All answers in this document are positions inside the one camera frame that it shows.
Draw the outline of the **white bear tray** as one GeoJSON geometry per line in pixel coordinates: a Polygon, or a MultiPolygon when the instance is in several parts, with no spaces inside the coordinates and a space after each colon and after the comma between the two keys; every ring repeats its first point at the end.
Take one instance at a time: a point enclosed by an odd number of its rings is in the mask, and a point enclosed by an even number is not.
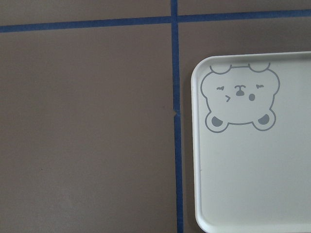
{"type": "Polygon", "coordinates": [[[310,232],[310,52],[206,58],[191,100],[200,228],[310,232]]]}

